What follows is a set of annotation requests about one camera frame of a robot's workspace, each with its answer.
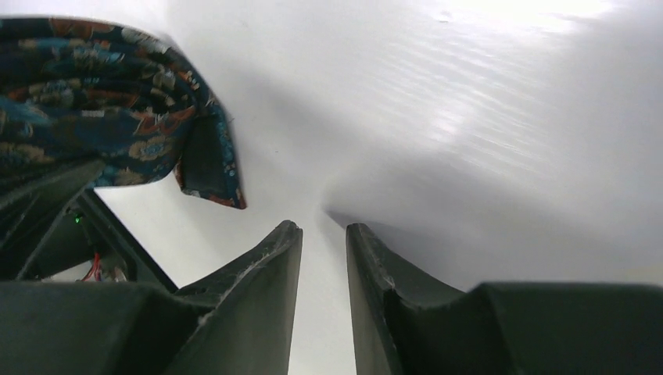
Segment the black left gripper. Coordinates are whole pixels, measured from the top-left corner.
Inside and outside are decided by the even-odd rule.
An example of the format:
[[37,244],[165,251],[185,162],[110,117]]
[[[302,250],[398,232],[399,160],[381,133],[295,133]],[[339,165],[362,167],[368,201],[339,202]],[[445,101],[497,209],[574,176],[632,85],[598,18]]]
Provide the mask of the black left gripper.
[[19,290],[174,282],[86,187],[105,168],[78,159],[1,172],[1,278]]

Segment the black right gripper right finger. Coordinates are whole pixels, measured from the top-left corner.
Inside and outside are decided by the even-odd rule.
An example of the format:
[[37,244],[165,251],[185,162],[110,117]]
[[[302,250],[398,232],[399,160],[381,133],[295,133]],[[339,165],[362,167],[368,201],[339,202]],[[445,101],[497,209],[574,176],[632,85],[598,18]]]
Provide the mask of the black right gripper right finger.
[[662,289],[484,282],[459,291],[346,229],[359,374],[659,374]]

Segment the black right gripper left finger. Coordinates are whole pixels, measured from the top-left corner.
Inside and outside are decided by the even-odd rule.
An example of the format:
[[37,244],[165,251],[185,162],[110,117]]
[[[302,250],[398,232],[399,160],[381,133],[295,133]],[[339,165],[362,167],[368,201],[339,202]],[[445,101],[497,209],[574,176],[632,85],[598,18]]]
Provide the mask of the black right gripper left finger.
[[4,374],[285,374],[303,232],[174,293],[143,282],[4,282]]

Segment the dark blue floral tie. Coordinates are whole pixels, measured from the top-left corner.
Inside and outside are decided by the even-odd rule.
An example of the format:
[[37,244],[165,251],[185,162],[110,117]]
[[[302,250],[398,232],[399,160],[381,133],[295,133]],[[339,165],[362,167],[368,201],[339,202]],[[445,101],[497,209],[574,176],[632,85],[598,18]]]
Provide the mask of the dark blue floral tie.
[[174,173],[183,193],[246,207],[224,108],[175,48],[132,27],[1,21],[1,171],[95,157],[96,188]]

